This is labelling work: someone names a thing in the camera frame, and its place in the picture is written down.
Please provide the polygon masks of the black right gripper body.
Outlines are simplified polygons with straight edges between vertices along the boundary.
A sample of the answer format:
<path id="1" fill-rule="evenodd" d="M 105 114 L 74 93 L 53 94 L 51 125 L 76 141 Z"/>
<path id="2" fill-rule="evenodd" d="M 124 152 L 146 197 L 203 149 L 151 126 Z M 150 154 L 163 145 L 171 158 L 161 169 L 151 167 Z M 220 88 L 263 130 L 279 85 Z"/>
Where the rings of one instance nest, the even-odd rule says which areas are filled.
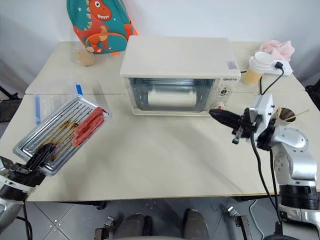
<path id="1" fill-rule="evenodd" d="M 250 139 L 252 133 L 256 133 L 261 124 L 261 116 L 255 108 L 246 108 L 242 116 L 232 127 L 234 138 L 232 143 L 237 145 L 241 138 Z"/>

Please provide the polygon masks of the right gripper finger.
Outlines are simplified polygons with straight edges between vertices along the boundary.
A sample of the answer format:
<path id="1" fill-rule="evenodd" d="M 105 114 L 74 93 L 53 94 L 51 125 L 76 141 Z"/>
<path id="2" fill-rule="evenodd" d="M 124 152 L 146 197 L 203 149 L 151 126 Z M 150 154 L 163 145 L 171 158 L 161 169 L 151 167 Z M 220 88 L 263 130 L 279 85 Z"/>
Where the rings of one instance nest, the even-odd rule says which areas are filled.
<path id="1" fill-rule="evenodd" d="M 209 112 L 210 116 L 217 121 L 239 121 L 241 116 L 230 112 L 228 110 L 223 109 L 210 109 Z"/>
<path id="2" fill-rule="evenodd" d="M 230 118 L 225 116 L 213 116 L 215 120 L 217 120 L 219 123 L 229 127 L 229 128 L 239 128 L 240 127 L 240 119 L 238 117 L 236 118 Z"/>

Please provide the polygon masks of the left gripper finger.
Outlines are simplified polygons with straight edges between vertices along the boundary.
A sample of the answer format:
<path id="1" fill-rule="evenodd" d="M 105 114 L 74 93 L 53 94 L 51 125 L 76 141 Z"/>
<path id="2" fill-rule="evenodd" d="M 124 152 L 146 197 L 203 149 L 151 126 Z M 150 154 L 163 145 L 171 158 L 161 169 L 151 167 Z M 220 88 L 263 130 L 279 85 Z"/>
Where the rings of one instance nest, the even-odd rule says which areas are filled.
<path id="1" fill-rule="evenodd" d="M 26 167 L 38 167 L 40 165 L 40 155 L 42 151 L 42 147 L 37 149 L 34 155 L 29 159 L 29 161 L 25 164 Z"/>
<path id="2" fill-rule="evenodd" d="M 56 144 L 54 143 L 47 143 L 42 147 L 39 162 L 40 166 L 43 166 L 46 162 L 48 162 L 51 159 L 52 155 L 54 154 L 55 148 Z"/>

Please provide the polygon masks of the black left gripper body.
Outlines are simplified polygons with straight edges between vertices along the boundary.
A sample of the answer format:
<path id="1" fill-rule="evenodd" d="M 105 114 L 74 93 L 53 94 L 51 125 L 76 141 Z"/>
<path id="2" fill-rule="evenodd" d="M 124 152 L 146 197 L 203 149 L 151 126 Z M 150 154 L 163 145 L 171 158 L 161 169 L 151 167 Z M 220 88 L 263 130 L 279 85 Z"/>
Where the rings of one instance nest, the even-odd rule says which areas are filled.
<path id="1" fill-rule="evenodd" d="M 34 155 L 26 164 L 14 163 L 9 168 L 9 179 L 28 187 L 40 185 L 46 177 L 39 170 L 41 161 L 40 157 Z"/>

